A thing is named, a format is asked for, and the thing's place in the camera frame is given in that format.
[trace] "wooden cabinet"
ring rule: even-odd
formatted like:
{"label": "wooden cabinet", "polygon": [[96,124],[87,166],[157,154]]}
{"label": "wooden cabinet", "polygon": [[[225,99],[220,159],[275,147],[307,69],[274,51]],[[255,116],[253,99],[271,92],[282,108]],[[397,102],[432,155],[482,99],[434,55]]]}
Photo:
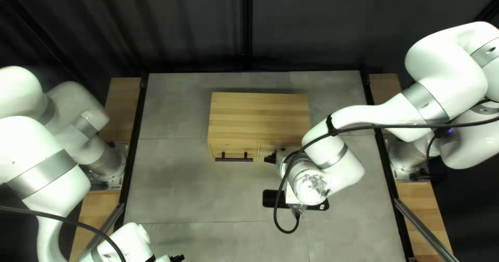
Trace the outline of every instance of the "wooden cabinet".
{"label": "wooden cabinet", "polygon": [[208,146],[213,158],[262,161],[278,148],[299,148],[310,129],[308,97],[301,94],[214,92]]}

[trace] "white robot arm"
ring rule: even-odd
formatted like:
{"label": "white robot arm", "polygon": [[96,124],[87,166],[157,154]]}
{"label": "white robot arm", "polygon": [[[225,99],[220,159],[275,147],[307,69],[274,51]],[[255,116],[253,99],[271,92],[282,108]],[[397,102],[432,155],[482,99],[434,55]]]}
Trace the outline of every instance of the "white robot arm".
{"label": "white robot arm", "polygon": [[64,82],[44,94],[30,71],[9,66],[0,69],[0,93],[0,118],[23,115],[36,119],[96,179],[110,181],[124,171],[124,154],[97,135],[109,117],[83,86]]}
{"label": "white robot arm", "polygon": [[[309,145],[305,149],[308,162],[294,162],[288,175],[288,185],[297,200],[306,205],[317,205],[329,195],[358,182],[364,175],[362,164],[339,136],[328,136],[309,144],[312,140],[355,123],[445,124],[485,96],[498,99],[499,59],[496,58],[499,54],[495,52],[498,41],[499,30],[494,26],[488,23],[470,23],[442,30],[417,42],[409,50],[405,60],[408,72],[416,80],[414,85],[382,105],[357,105],[340,109],[303,137],[302,145]],[[465,113],[455,122],[480,119],[466,118],[470,115],[472,114]],[[489,140],[486,128],[493,126],[494,124],[482,125],[482,129],[460,128],[457,132],[465,138],[475,136],[476,131],[480,131],[482,134],[474,140],[481,139],[485,142]],[[405,142],[433,136],[429,127],[387,130]],[[446,157],[443,156],[444,161],[446,164],[452,163],[451,159],[460,162],[457,156],[463,156],[463,152],[466,152],[465,156],[474,154],[476,149],[466,151],[470,146],[470,142],[466,145],[463,142],[441,145],[441,150],[449,148],[445,152],[452,151],[446,153]],[[483,161],[485,157],[497,152],[499,145],[475,159]],[[279,166],[283,177],[287,164],[281,163]]]}
{"label": "white robot arm", "polygon": [[[78,164],[34,119],[24,116],[0,119],[0,136],[0,183],[6,183],[30,210],[66,217],[89,191],[90,182]],[[62,222],[41,216],[37,219],[38,261],[66,261],[58,243]],[[111,239],[127,262],[150,261],[153,257],[149,236],[140,225],[128,223]],[[81,261],[120,259],[104,241]],[[170,259],[164,256],[155,261]]]}

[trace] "drawer handle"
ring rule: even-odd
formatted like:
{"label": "drawer handle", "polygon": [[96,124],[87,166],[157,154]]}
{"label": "drawer handle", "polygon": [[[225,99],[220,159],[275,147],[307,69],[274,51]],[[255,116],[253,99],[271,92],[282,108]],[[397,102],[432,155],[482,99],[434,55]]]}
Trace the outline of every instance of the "drawer handle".
{"label": "drawer handle", "polygon": [[248,152],[245,152],[244,158],[226,158],[225,152],[222,151],[221,158],[215,158],[215,162],[253,162],[253,158],[248,158]]}

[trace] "black curtain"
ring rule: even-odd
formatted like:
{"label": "black curtain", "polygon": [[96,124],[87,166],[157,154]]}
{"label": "black curtain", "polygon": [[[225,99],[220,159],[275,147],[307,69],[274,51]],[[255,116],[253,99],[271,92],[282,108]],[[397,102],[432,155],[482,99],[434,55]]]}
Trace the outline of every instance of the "black curtain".
{"label": "black curtain", "polygon": [[0,0],[0,66],[28,66],[46,88],[77,80],[101,102],[110,78],[143,72],[358,69],[365,64],[399,73],[407,86],[412,80],[403,62],[410,46],[473,21],[488,2],[14,0],[13,5]]}

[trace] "gray mat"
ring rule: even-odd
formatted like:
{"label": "gray mat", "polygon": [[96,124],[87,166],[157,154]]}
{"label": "gray mat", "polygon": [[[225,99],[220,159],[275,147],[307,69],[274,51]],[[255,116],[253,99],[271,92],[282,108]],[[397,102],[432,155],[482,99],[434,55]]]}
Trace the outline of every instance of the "gray mat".
{"label": "gray mat", "polygon": [[[274,166],[215,163],[206,143],[212,91],[306,93],[311,124],[365,104],[357,71],[151,74],[125,221],[144,224],[153,251],[186,261],[403,261],[404,255],[373,131],[342,138],[364,178],[308,212],[298,231],[280,233],[264,189]],[[279,210],[285,229],[294,225]]]}

